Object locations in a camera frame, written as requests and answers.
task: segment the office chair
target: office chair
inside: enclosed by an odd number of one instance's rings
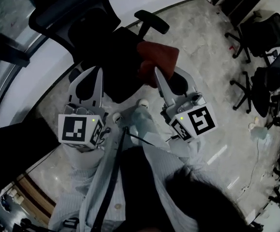
[[[252,110],[252,102],[257,112],[266,117],[270,107],[270,92],[280,88],[280,54],[274,62],[266,68],[258,67],[255,75],[251,78],[252,88],[250,87],[250,79],[247,72],[243,72],[246,78],[246,87],[235,80],[230,81],[230,85],[237,85],[244,92],[244,97],[237,106],[233,106],[233,110],[237,110],[245,100],[248,101],[248,110]]]
[[[254,17],[261,17],[254,12]],[[242,23],[238,31],[239,38],[231,33],[226,33],[225,37],[229,36],[240,43],[240,48],[232,57],[237,58],[244,49],[247,60],[246,63],[251,62],[251,57],[248,49],[254,57],[264,57],[273,55],[276,57],[277,51],[272,54],[265,54],[272,48],[280,46],[280,14],[275,13],[270,18],[262,22],[251,22],[251,20]]]
[[[150,27],[165,34],[169,25],[158,16],[140,10],[139,34],[120,27],[109,0],[54,0],[38,7],[29,26],[64,46],[83,70],[96,65],[104,72],[104,91],[116,103],[132,96],[143,82],[137,78],[143,59],[137,52]]]

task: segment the dark hair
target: dark hair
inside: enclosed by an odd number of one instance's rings
[[[176,206],[197,221],[200,232],[250,232],[240,209],[218,188],[195,180],[186,167],[166,181],[166,190]]]

